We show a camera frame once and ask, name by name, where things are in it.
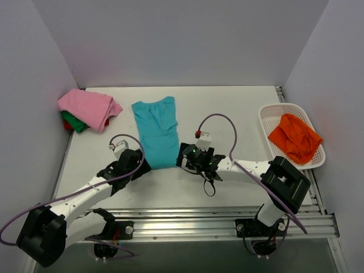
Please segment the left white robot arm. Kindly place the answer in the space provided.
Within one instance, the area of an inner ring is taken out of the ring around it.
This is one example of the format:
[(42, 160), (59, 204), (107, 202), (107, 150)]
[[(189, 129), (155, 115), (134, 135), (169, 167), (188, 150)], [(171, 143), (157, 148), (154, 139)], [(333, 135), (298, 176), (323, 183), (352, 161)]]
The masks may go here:
[(16, 246), (48, 267), (76, 242), (87, 238), (111, 240), (121, 227), (110, 212), (94, 205), (150, 171), (141, 150), (124, 150), (118, 160), (100, 170), (77, 192), (29, 211)]

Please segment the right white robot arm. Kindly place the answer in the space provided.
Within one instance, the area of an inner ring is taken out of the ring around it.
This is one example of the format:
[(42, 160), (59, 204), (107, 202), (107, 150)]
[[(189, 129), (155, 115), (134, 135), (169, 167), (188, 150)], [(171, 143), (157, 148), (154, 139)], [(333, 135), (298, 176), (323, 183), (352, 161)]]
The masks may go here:
[(267, 192), (269, 200), (252, 221), (256, 233), (267, 234), (286, 214), (307, 233), (296, 215), (311, 182), (284, 157), (276, 156), (273, 160), (262, 162), (236, 160), (225, 155), (215, 155), (211, 147), (202, 150), (195, 144), (182, 143), (176, 165), (181, 168), (184, 160), (190, 173), (201, 176), (211, 185), (215, 181), (240, 181), (256, 183)]

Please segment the teal t-shirt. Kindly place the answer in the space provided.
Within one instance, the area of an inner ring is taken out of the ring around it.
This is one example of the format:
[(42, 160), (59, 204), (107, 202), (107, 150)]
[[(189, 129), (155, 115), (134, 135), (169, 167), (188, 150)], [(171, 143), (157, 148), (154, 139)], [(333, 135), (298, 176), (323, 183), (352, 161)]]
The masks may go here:
[(131, 106), (139, 140), (152, 169), (172, 168), (179, 154), (175, 98)]

